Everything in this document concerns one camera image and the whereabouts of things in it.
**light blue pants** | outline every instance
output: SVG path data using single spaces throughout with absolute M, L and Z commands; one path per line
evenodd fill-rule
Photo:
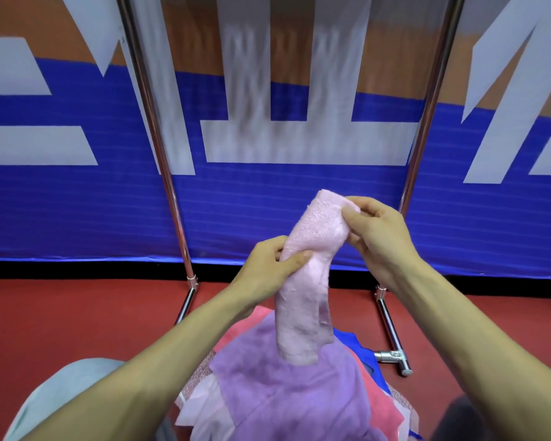
M 71 401 L 124 362 L 113 359 L 82 359 L 63 367 L 39 385 L 24 401 L 10 424 L 4 441 L 19 441 L 47 416 Z M 155 434 L 155 441 L 176 441 L 171 423 L 165 418 Z

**copper-colored metal pole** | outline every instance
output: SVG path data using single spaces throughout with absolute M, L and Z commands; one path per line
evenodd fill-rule
M 398 211 L 403 216 L 406 216 L 408 206 L 410 205 L 414 183 L 418 176 L 418 167 L 421 163 L 426 138 L 428 137 L 433 115 L 435 114 L 435 108 L 437 107 L 439 91 L 441 90 L 441 84 L 443 83 L 443 77 L 447 69 L 447 62 L 449 60 L 449 54 L 451 54 L 453 41 L 455 40 L 455 33 L 461 17 L 464 1 L 465 0 L 449 0 L 447 10 L 445 11 L 445 19 L 441 28 L 441 35 L 439 43 L 437 44 L 435 58 L 433 60 L 431 76 L 428 81 L 428 86 L 426 87 L 426 103 L 422 111 L 422 118 L 417 135 L 414 138 L 412 157 L 408 165 L 406 182 L 404 183 L 404 190 L 402 192 L 402 198 L 400 199 L 400 206 L 398 207 Z
M 435 108 L 439 99 L 439 91 L 443 82 L 443 76 L 447 68 L 447 62 L 449 60 L 449 54 L 451 53 L 451 47 L 455 39 L 455 33 L 457 31 L 457 25 L 461 17 L 461 11 L 463 9 L 463 2 L 465 0 L 449 0 L 443 25 L 441 27 L 441 35 L 437 48 L 435 50 L 435 58 L 433 59 L 433 67 L 431 69 L 431 75 L 429 77 L 428 85 L 426 87 L 426 102 L 424 110 L 422 111 L 422 118 L 418 127 L 417 135 L 414 139 L 414 146 L 412 148 L 412 158 L 408 165 L 408 174 L 406 175 L 406 182 L 404 183 L 404 190 L 402 192 L 402 198 L 400 199 L 400 206 L 398 210 L 405 216 L 408 211 L 408 205 L 412 197 L 412 191 L 414 189 L 414 183 L 418 175 L 418 167 L 422 159 L 422 153 L 426 144 L 426 138 L 431 128 L 431 122 L 433 121 L 433 115 L 435 114 Z M 398 333 L 390 317 L 388 306 L 385 303 L 386 288 L 383 285 L 378 285 L 375 296 L 375 303 L 378 306 L 382 320 L 384 321 L 388 338 L 392 347 L 391 351 L 376 351 L 374 352 L 375 358 L 378 362 L 382 363 L 395 363 L 398 366 L 400 374 L 404 377 L 412 374 L 412 369 L 408 363 L 408 356 L 404 352 Z
M 149 130 L 151 132 L 155 156 L 157 157 L 159 171 L 162 175 L 163 186 L 165 187 L 167 194 L 167 201 L 169 202 L 171 216 L 176 227 L 177 239 L 182 251 L 182 259 L 184 260 L 186 276 L 190 285 L 190 290 L 188 291 L 188 295 L 182 305 L 182 309 L 176 321 L 176 323 L 179 323 L 187 314 L 192 298 L 198 289 L 198 279 L 194 274 L 194 269 L 192 268 L 192 260 L 188 251 L 186 234 L 184 233 L 184 226 L 182 225 L 182 219 L 180 217 L 180 208 L 177 205 L 176 191 L 173 187 L 173 181 L 171 179 L 171 171 L 169 168 L 169 163 L 167 162 L 166 149 L 163 145 L 162 134 L 159 126 L 159 117 L 157 116 L 157 109 L 155 107 L 151 83 L 149 82 L 147 65 L 143 56 L 141 40 L 139 38 L 139 32 L 137 30 L 137 24 L 133 14 L 133 7 L 130 0 L 116 1 L 118 2 L 120 17 L 122 18 L 123 26 L 125 28 L 126 41 L 130 49 L 131 61 L 134 66 L 134 73 L 137 77 L 137 85 L 139 86 L 139 92 L 141 94 L 141 98 L 143 99 L 143 109 L 145 110 L 147 124 L 149 125 Z

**black baseboard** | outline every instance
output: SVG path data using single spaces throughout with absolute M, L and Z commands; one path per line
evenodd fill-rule
M 202 281 L 228 283 L 240 266 L 196 264 Z M 183 263 L 154 262 L 0 262 L 0 279 L 150 279 L 185 280 Z M 447 276 L 464 294 L 551 298 L 551 280 L 510 277 Z M 376 281 L 363 271 L 332 270 L 331 288 L 375 289 Z

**hand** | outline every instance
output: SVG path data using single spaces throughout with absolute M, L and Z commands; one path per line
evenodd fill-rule
M 231 282 L 228 289 L 235 288 L 245 300 L 240 318 L 249 317 L 257 304 L 278 292 L 286 278 L 312 257 L 312 251 L 301 251 L 281 262 L 279 256 L 287 238 L 283 235 L 257 243 Z
M 402 215 L 392 207 L 365 196 L 348 196 L 360 209 L 343 208 L 351 233 L 347 242 L 356 248 L 372 275 L 383 286 L 398 291 L 401 276 L 423 263 L 412 244 Z

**person's left arm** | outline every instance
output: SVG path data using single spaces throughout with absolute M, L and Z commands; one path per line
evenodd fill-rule
M 22 441 L 148 441 L 226 330 L 275 294 L 311 253 L 280 262 L 286 237 L 258 243 L 235 280 L 118 370 L 79 394 Z

